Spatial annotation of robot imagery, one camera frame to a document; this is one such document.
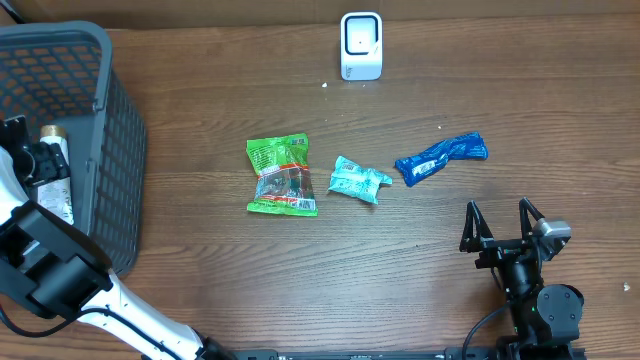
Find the blue snack wrapper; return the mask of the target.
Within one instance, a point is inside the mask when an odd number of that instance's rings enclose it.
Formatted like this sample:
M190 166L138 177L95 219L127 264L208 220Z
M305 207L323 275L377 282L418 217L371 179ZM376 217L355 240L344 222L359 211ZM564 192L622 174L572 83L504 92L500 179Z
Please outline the blue snack wrapper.
M413 187L453 160L487 160L489 150L478 132L442 140L417 155L395 161L405 184Z

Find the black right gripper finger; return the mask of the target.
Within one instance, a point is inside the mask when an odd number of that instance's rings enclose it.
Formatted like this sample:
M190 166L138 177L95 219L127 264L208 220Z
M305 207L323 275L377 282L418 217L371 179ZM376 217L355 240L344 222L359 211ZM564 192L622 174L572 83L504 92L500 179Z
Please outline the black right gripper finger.
M530 218L538 221L544 217L544 215L531 203L527 197L523 197L519 201L519 217L520 228L523 239L528 239L532 235L532 225Z
M467 204L465 225L459 245L460 252L481 252L494 241L493 234L487 225L475 201Z

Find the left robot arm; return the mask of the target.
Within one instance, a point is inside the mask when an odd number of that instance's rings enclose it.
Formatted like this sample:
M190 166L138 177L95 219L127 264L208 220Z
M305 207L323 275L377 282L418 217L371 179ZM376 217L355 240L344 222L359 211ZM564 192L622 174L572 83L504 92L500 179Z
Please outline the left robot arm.
M82 231L26 193L36 156L23 116L1 123L1 292L34 315L61 323L27 331L51 336L79 321L110 333L146 359L231 359L233 353L188 325L164 316L130 291L109 257Z

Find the teal tissue packet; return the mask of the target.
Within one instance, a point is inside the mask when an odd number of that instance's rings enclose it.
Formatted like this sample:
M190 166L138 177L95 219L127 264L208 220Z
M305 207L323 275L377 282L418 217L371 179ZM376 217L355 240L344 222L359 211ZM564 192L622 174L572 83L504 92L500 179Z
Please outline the teal tissue packet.
M346 157L339 156L330 177L328 190L377 205L380 186L392 184L390 176L373 168L363 168Z

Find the white tube with gold cap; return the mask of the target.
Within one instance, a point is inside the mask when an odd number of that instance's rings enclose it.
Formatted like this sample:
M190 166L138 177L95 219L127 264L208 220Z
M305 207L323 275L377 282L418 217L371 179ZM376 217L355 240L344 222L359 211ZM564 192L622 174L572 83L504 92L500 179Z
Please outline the white tube with gold cap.
M69 164L69 152L66 130L58 125L46 125L40 130L40 141L48 145L58 144L62 156ZM74 224L70 176L42 185L38 188L38 203L63 219Z

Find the green snack bag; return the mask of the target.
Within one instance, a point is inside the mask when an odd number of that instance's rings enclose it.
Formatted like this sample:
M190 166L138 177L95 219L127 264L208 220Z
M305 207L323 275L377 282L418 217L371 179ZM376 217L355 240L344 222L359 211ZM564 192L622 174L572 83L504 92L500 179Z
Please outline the green snack bag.
M305 133L251 139L246 153L257 176L249 212L316 217L318 209L307 161Z

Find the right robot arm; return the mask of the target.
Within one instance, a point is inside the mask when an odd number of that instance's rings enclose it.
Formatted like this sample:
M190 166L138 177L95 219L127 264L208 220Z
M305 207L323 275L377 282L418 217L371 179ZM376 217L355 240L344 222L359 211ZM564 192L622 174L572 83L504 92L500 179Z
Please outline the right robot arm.
M491 271L506 303L479 320L453 359L584 359L572 342L580 336L584 296L565 284L547 285L542 267L567 245L572 229L564 220L547 219L528 198L519 201L521 236L494 238L479 207L467 204L459 250L476 253L475 266ZM490 348L472 347L476 332L508 311L514 334Z

